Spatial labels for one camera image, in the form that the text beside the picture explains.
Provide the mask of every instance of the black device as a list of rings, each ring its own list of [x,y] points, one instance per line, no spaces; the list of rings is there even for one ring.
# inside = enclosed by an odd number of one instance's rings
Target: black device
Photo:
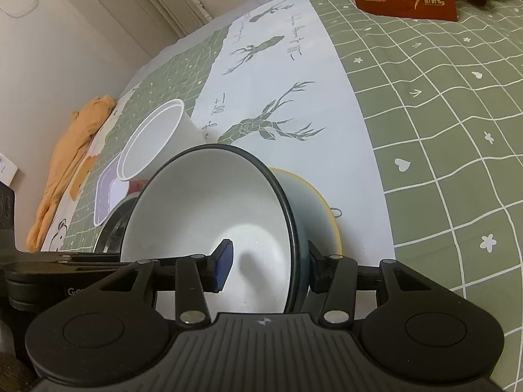
[[[209,256],[133,263],[20,253],[14,192],[3,184],[0,239],[0,317],[41,377],[34,391],[500,390],[488,379],[504,345],[498,322],[396,260],[358,266],[309,242],[301,313],[211,322],[204,292],[223,289],[230,240]],[[175,290],[176,321],[154,309],[160,290]],[[360,320],[358,290],[375,290],[377,303]]]

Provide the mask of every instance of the star pattern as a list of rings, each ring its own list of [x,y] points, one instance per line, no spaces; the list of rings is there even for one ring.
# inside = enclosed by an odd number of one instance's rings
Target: star pattern
[[[486,249],[488,253],[491,253],[492,249],[498,242],[494,240],[494,236],[492,234],[489,234],[488,236],[481,236],[481,238],[483,241],[480,244],[480,248]]]

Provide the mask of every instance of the orange towel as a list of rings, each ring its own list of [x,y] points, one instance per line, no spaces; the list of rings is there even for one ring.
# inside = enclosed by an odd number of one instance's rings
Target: orange towel
[[[73,113],[73,122],[54,147],[47,184],[36,212],[36,222],[25,240],[30,252],[38,252],[41,249],[65,189],[87,154],[93,135],[104,124],[115,106],[116,101],[106,95],[103,98],[92,99],[80,112]]]
[[[96,159],[98,159],[98,155],[87,156],[84,160],[84,163],[82,163],[82,166],[78,168],[78,174],[76,174],[73,184],[69,189],[69,196],[71,196],[72,200],[75,201],[78,197],[80,193],[80,187],[82,187],[82,184],[93,169],[93,166],[95,166]]]

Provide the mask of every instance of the wall outlet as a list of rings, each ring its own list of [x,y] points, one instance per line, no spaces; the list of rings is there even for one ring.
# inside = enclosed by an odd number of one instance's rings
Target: wall outlet
[[[9,186],[16,171],[18,171],[18,167],[0,153],[0,181]]]

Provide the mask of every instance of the heart pattern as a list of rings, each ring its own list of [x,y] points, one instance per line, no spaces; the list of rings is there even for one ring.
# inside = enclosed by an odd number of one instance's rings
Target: heart pattern
[[[395,159],[394,163],[397,165],[397,168],[400,172],[405,172],[411,166],[411,163],[408,160],[403,160],[400,158]]]

